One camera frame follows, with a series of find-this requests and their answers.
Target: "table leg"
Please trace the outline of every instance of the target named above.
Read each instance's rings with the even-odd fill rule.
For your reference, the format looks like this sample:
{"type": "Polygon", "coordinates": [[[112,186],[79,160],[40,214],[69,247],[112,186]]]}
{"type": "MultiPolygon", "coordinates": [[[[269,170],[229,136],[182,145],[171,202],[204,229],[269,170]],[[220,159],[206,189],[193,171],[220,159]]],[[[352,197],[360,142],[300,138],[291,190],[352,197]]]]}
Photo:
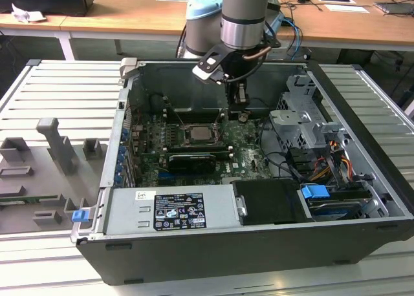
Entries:
{"type": "Polygon", "coordinates": [[[72,39],[70,37],[59,37],[60,46],[66,60],[77,60],[78,57],[72,46],[72,39]]]}
{"type": "Polygon", "coordinates": [[[121,45],[121,41],[119,39],[114,39],[115,42],[115,50],[116,50],[116,54],[118,55],[122,55],[122,45],[121,45]]]}

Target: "white tag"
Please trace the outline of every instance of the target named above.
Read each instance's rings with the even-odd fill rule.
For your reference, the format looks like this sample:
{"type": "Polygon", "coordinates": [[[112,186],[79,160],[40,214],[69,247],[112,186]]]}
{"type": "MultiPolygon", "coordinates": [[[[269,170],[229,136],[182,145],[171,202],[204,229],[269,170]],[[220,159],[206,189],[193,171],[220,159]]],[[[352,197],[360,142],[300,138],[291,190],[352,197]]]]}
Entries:
{"type": "Polygon", "coordinates": [[[136,191],[135,200],[154,200],[157,191],[136,191]]]}

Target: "power supply label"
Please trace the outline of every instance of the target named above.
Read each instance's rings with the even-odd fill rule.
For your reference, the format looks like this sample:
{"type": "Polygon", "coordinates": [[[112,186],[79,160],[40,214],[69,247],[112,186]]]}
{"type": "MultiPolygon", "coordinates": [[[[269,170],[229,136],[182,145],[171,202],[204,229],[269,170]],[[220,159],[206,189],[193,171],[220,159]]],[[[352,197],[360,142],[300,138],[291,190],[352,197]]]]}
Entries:
{"type": "Polygon", "coordinates": [[[206,212],[202,193],[155,195],[154,229],[206,228],[206,212]]]}

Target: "blue plastic clip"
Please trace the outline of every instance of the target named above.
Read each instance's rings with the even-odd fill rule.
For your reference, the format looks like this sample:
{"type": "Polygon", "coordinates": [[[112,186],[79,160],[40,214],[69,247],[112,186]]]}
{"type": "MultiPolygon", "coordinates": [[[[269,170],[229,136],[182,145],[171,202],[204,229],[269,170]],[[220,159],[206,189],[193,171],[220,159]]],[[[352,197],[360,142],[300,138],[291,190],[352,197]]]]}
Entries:
{"type": "Polygon", "coordinates": [[[330,194],[324,185],[306,185],[302,188],[305,198],[329,198],[330,194]]]}
{"type": "Polygon", "coordinates": [[[76,210],[72,214],[72,222],[85,223],[89,222],[89,210],[76,210]]]}

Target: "black plastic cover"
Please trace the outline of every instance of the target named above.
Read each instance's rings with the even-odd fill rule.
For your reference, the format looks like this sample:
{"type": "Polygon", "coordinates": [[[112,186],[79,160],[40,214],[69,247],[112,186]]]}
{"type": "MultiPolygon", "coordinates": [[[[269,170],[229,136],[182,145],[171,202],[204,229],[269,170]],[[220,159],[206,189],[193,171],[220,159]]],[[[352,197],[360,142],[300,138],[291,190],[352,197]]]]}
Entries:
{"type": "Polygon", "coordinates": [[[291,224],[306,222],[300,202],[299,183],[291,179],[240,180],[233,182],[234,193],[245,200],[247,225],[291,224]]]}

